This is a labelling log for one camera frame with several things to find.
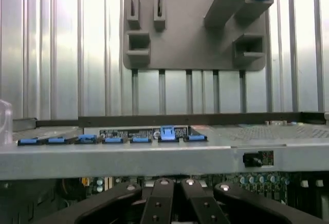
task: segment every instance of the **perforated metal panel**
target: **perforated metal panel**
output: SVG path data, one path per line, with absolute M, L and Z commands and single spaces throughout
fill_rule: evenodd
M 329 138 L 329 127 L 303 125 L 255 125 L 216 127 L 216 132 L 230 140 Z

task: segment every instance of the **gray mounting bracket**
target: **gray mounting bracket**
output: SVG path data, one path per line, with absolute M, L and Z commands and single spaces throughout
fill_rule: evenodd
M 124 0 L 123 63 L 129 69 L 265 67 L 264 12 L 273 0 Z

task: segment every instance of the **circuit board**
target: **circuit board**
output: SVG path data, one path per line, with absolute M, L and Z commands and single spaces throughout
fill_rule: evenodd
M 192 177 L 199 180 L 203 187 L 212 187 L 221 182 L 237 183 L 240 187 L 255 192 L 264 197 L 287 202 L 287 185 L 289 174 L 271 173 L 243 173 L 243 174 L 218 174 L 202 176 L 166 176 L 179 182 L 181 179 Z M 154 181 L 159 177 L 95 177 L 89 179 L 87 196 L 95 195 L 106 191 L 121 182 L 136 182 L 141 187 L 153 186 Z

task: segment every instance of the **black metal edge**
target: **black metal edge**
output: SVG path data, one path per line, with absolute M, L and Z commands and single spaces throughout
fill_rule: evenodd
M 36 128 L 36 118 L 14 119 L 12 121 L 13 132 L 21 132 Z
M 301 112 L 302 123 L 326 124 L 324 113 L 322 112 Z
M 79 117 L 79 127 L 159 126 L 159 125 L 236 125 L 265 124 L 266 121 L 301 122 L 301 113 L 247 113 L 156 116 Z
M 78 120 L 37 120 L 36 126 L 78 126 Z
M 265 124 L 266 121 L 284 120 L 310 124 L 325 124 L 324 113 L 246 113 L 246 114 L 202 114 L 202 115 L 155 115 L 155 116 L 98 116 L 79 117 L 78 120 L 36 120 L 36 126 L 160 126 L 160 125 L 237 125 Z

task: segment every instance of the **black plastic frame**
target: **black plastic frame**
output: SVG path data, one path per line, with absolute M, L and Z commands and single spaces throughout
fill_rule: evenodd
M 325 124 L 324 113 L 246 113 L 207 115 L 154 115 L 154 116 L 92 116 L 78 120 L 37 120 L 36 126 L 79 126 L 119 127 L 119 126 L 159 126 L 159 125 L 237 125 L 265 124 L 266 121 L 284 120 L 310 124 Z

